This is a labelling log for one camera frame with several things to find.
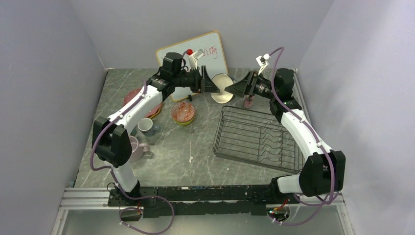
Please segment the teal white-dot bowl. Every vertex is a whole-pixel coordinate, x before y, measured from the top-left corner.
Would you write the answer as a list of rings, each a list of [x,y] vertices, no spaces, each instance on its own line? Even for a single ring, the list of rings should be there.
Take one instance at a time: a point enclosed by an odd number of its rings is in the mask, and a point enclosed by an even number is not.
[[[212,78],[213,83],[220,89],[219,93],[211,93],[212,99],[219,103],[219,104],[225,104],[230,102],[234,95],[226,92],[225,88],[233,85],[235,83],[234,79],[230,77],[228,74],[221,73],[217,74]]]

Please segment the blue zigzag pattern bowl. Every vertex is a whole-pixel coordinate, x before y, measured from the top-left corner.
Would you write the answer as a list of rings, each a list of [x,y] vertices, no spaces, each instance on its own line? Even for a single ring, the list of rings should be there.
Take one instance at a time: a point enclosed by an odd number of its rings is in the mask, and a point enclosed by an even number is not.
[[[178,102],[176,103],[171,111],[170,115],[173,120],[186,122],[192,118],[195,118],[196,110],[191,103],[188,102]]]

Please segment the yellow-green bowl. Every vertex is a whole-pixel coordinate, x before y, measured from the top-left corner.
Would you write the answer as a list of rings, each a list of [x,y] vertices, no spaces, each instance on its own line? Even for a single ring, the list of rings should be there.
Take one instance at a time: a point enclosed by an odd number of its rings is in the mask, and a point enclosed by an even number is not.
[[[190,125],[194,121],[194,118],[192,118],[192,119],[190,119],[190,120],[188,120],[186,122],[181,122],[181,121],[177,121],[177,120],[174,120],[174,121],[178,125],[187,126],[187,125]]]

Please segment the yellow polka-dot plate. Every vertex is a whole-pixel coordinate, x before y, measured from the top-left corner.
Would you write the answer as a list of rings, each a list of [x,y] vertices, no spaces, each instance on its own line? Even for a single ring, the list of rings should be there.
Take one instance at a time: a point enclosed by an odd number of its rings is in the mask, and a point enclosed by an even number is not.
[[[153,108],[148,114],[147,114],[147,118],[154,118],[156,117],[162,110],[163,108],[163,103],[160,103],[157,107]]]

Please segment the small grey-blue cup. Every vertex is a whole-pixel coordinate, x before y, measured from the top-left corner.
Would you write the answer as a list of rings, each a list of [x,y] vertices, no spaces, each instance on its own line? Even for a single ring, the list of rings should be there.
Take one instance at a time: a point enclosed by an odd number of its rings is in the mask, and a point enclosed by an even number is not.
[[[147,137],[151,137],[155,135],[158,131],[160,131],[160,127],[154,125],[152,119],[150,118],[141,119],[138,122],[137,127],[139,131]]]

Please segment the lilac mug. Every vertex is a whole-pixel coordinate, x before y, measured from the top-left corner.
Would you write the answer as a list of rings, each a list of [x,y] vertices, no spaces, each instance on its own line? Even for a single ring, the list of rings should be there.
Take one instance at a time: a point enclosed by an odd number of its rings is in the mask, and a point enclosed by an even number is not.
[[[140,160],[143,157],[144,153],[149,152],[151,149],[150,145],[147,143],[139,142],[138,139],[134,136],[129,136],[129,140],[132,148],[132,153],[129,158],[130,163],[134,163]]]

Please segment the blue butterfly mug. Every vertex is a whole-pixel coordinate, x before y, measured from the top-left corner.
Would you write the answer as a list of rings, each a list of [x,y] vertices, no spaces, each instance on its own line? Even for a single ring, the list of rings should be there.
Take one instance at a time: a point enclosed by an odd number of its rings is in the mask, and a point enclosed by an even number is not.
[[[132,131],[131,131],[131,133],[130,133],[130,136],[136,136],[136,134],[137,134],[137,130],[134,128]]]

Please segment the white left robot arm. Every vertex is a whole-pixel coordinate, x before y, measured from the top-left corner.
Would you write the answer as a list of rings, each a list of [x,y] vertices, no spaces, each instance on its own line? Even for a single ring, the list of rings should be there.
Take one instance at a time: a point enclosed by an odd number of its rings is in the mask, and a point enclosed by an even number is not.
[[[203,57],[202,50],[188,55],[189,68],[182,65],[184,53],[168,52],[158,71],[144,81],[140,92],[120,110],[109,117],[97,117],[93,123],[90,167],[97,155],[109,169],[115,186],[121,191],[120,198],[128,206],[140,199],[140,183],[129,163],[132,147],[130,133],[144,116],[158,104],[163,103],[177,87],[190,88],[193,93],[219,93],[220,89],[209,78],[205,66],[197,62]]]

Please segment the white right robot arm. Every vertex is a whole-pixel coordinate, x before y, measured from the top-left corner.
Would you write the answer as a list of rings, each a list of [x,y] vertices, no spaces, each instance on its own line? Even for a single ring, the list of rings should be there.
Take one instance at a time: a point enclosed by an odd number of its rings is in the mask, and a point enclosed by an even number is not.
[[[343,188],[346,157],[326,144],[309,123],[293,97],[294,84],[295,72],[291,69],[277,69],[270,80],[251,70],[241,81],[225,87],[225,91],[238,97],[256,95],[269,99],[272,115],[288,130],[302,152],[305,163],[301,172],[273,179],[270,199],[281,203],[290,193],[307,197],[325,194],[325,202],[329,203]]]

